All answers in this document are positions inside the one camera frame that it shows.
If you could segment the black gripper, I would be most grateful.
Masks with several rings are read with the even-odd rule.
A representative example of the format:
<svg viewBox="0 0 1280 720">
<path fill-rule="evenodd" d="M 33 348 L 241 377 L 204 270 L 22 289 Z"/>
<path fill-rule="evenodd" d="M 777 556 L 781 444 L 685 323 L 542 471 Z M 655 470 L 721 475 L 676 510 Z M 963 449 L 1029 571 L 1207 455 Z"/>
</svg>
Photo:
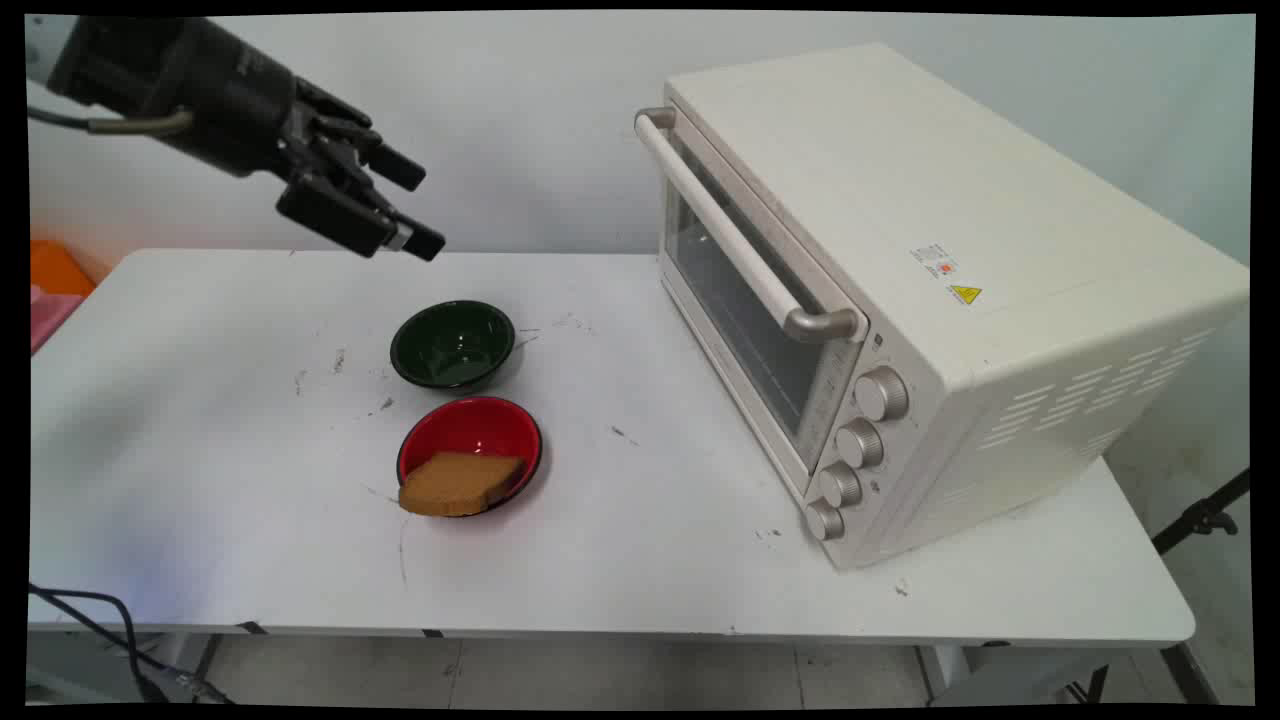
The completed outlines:
<svg viewBox="0 0 1280 720">
<path fill-rule="evenodd" d="M 163 28 L 160 69 L 140 113 L 192 115 L 189 126 L 164 143 L 234 177 L 288 177 L 276 211 L 361 258 L 387 250 L 429 263 L 445 247 L 444 234 L 393 206 L 365 172 L 408 191 L 426 177 L 372 128 L 369 114 L 296 79 L 207 18 L 174 18 Z M 298 152 L 292 168 L 279 142 L 293 105 L 310 149 Z"/>
</svg>

